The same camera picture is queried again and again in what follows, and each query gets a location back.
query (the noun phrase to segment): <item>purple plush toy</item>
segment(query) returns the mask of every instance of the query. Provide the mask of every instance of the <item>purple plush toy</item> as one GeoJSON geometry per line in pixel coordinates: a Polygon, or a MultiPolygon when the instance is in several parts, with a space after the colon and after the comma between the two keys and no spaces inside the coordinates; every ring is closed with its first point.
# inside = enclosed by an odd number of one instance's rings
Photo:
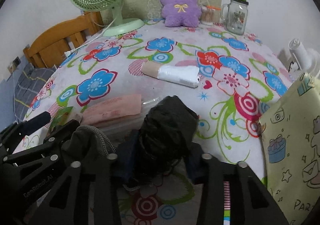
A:
{"type": "Polygon", "coordinates": [[[165,26],[198,27],[201,9],[197,0],[160,0],[165,26]]]}

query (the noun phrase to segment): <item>yellow bow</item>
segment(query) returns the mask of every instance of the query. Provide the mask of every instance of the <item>yellow bow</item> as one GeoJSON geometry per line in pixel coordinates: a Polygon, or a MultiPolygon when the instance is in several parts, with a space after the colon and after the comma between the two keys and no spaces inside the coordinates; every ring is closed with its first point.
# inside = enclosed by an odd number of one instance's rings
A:
{"type": "Polygon", "coordinates": [[[174,5],[174,7],[179,8],[178,13],[180,13],[181,11],[186,12],[183,8],[188,8],[188,5],[187,4],[183,4],[183,5],[176,4],[176,5],[174,5]]]}

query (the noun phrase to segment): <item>orange lid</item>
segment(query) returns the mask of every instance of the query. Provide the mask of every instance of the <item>orange lid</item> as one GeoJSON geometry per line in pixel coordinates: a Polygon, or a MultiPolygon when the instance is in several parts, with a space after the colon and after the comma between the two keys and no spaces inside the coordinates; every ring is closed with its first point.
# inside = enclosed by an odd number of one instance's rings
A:
{"type": "Polygon", "coordinates": [[[206,6],[209,9],[221,10],[221,8],[213,7],[213,6],[206,6]]]}

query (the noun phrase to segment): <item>floral tablecloth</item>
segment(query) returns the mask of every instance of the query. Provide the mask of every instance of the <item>floral tablecloth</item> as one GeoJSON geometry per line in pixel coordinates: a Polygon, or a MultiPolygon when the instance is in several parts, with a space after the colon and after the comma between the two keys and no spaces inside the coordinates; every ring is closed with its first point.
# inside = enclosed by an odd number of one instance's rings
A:
{"type": "MultiPolygon", "coordinates": [[[[26,119],[43,111],[54,116],[66,106],[83,112],[125,94],[141,94],[144,101],[177,95],[200,116],[194,139],[205,152],[228,163],[244,160],[263,179],[257,120],[290,85],[282,63],[254,34],[235,36],[220,24],[167,28],[154,19],[137,31],[101,37],[73,53],[34,98],[26,119]],[[199,87],[144,76],[140,67],[148,60],[198,66],[199,87]]],[[[16,152],[42,143],[48,127],[25,137],[16,152]]],[[[201,186],[192,186],[183,167],[138,191],[119,190],[123,224],[196,224],[200,199],[201,186]]]]}

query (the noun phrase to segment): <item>red heart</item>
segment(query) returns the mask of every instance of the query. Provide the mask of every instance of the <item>red heart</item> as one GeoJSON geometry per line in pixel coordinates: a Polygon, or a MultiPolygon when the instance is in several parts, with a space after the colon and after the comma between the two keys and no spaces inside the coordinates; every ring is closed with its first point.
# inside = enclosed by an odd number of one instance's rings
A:
{"type": "Polygon", "coordinates": [[[205,86],[203,86],[203,88],[204,88],[205,90],[207,90],[207,89],[210,89],[211,87],[212,87],[211,82],[209,82],[208,80],[205,81],[205,86]]]}

